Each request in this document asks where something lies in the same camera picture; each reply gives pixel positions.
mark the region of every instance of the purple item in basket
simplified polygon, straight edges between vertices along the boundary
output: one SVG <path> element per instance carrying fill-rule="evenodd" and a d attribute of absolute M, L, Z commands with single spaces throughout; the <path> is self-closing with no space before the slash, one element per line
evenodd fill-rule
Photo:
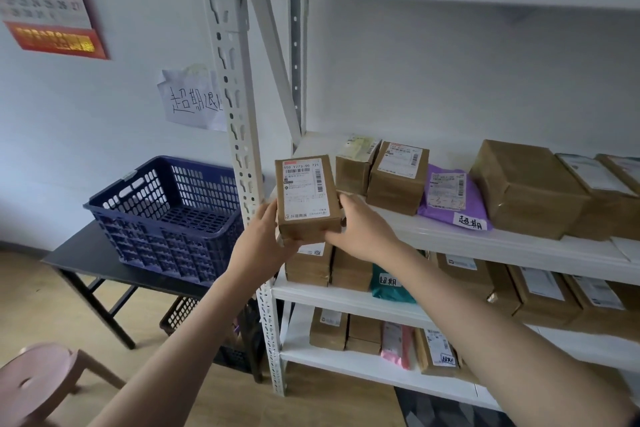
<path fill-rule="evenodd" d="M 493 228 L 486 217 L 480 190 L 461 169 L 428 165 L 418 214 L 469 230 L 486 232 Z"/>

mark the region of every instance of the blue plastic crate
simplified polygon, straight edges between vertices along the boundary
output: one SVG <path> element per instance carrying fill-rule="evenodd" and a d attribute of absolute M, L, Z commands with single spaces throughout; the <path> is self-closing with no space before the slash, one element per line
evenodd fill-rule
<path fill-rule="evenodd" d="M 233 169 L 164 155 L 84 208 L 121 262 L 207 286 L 227 269 L 244 230 Z"/>

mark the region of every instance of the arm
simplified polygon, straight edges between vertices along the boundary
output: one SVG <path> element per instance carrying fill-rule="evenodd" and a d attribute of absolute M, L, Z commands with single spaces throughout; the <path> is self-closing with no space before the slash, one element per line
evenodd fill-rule
<path fill-rule="evenodd" d="M 357 197 L 340 196 L 343 234 L 326 240 L 376 262 L 409 290 L 510 418 L 521 427 L 627 427 L 637 407 L 528 327 L 471 296 L 395 236 Z"/>
<path fill-rule="evenodd" d="M 231 321 L 300 247 L 276 242 L 276 206 L 260 206 L 238 238 L 227 271 L 90 427 L 184 425 Z"/>

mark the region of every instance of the white metal shelving unit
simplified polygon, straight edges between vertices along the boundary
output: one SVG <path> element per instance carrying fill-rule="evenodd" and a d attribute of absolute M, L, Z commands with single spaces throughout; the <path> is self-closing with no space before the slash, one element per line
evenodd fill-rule
<path fill-rule="evenodd" d="M 449 1 L 640 9 L 640 0 Z M 296 68 L 302 75 L 302 95 L 300 99 L 296 99 L 300 101 L 299 106 L 301 105 L 302 108 L 296 108 L 270 0 L 252 0 L 252 3 L 278 95 L 282 101 L 292 146 L 296 149 L 295 155 L 322 153 L 335 155 L 340 139 L 335 135 L 307 133 L 305 130 L 306 69 L 304 66 Z M 264 198 L 247 38 L 248 0 L 204 0 L 204 6 L 211 36 L 212 56 L 227 115 L 228 137 L 241 210 L 243 220 L 247 223 Z M 305 20 L 300 22 L 303 25 L 300 38 L 303 56 L 300 64 L 304 65 Z M 430 160 L 436 164 L 445 167 L 455 164 L 446 160 L 447 154 L 444 149 L 438 149 L 436 144 L 427 147 L 431 150 Z M 393 226 L 397 235 L 416 248 L 640 285 L 640 245 L 637 243 L 623 241 L 596 243 L 571 238 L 551 241 L 499 230 L 487 234 L 473 234 L 426 218 L 401 216 L 386 210 L 379 211 Z M 475 405 L 499 408 L 486 389 L 478 385 L 450 378 L 427 377 L 418 375 L 415 371 L 398 371 L 395 366 L 386 364 L 377 357 L 348 351 L 340 353 L 321 350 L 308 344 L 308 325 L 312 310 L 308 306 L 330 307 L 343 312 L 413 326 L 428 325 L 430 323 L 428 316 L 418 306 L 388 303 L 376 300 L 369 294 L 332 287 L 290 284 L 284 274 L 280 274 L 275 283 L 272 281 L 260 287 L 257 296 L 273 388 L 280 395 L 284 395 L 285 391 L 283 361 L 288 360 L 459 399 Z M 280 343 L 276 298 L 298 303 L 288 327 L 283 327 L 284 344 Z M 640 346 L 635 342 L 544 328 L 535 328 L 535 330 L 577 358 L 620 369 L 640 371 Z"/>

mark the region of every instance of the forearm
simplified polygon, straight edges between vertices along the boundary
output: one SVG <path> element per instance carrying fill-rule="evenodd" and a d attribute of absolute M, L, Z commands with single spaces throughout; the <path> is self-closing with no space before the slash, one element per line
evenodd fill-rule
<path fill-rule="evenodd" d="M 517 425 L 623 427 L 637 413 L 578 361 L 471 296 L 409 246 L 383 260 Z"/>
<path fill-rule="evenodd" d="M 218 278 L 91 427 L 183 425 L 232 319 L 254 285 L 230 272 Z"/>

